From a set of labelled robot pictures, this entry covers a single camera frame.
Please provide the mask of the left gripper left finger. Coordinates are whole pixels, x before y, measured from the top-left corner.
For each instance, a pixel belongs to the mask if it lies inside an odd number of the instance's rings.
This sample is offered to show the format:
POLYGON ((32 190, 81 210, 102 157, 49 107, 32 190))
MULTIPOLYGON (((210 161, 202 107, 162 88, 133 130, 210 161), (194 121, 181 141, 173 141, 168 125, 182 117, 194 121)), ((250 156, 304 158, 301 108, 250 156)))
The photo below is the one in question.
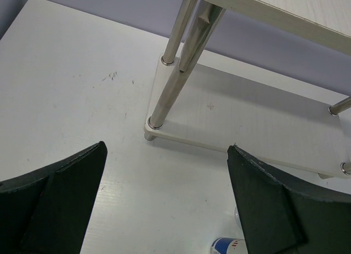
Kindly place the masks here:
POLYGON ((100 141, 1 181, 1 253, 80 253, 106 158, 100 141))

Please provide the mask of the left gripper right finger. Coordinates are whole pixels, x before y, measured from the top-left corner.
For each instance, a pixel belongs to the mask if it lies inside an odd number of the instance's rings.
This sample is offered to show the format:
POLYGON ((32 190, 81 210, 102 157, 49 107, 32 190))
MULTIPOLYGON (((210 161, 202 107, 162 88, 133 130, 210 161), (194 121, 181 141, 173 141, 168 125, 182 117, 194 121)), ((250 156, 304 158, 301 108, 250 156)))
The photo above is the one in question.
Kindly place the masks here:
POLYGON ((350 253, 350 195, 271 166, 236 145, 228 170, 248 253, 350 253))

